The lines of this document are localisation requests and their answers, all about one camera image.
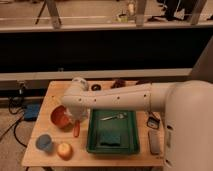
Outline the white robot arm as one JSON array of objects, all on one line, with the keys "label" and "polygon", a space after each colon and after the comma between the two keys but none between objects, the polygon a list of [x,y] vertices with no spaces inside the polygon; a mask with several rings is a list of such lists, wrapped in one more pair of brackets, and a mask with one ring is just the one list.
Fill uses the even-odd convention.
[{"label": "white robot arm", "polygon": [[75,118],[87,109],[163,112],[164,171],[213,171],[212,83],[190,80],[90,91],[86,80],[75,78],[61,102]]}]

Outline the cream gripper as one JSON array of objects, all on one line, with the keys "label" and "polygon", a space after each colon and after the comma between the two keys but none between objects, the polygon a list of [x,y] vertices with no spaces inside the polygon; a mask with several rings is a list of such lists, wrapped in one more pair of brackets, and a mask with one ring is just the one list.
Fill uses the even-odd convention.
[{"label": "cream gripper", "polygon": [[84,109],[70,109],[69,110],[69,118],[72,121],[83,121],[85,117]]}]

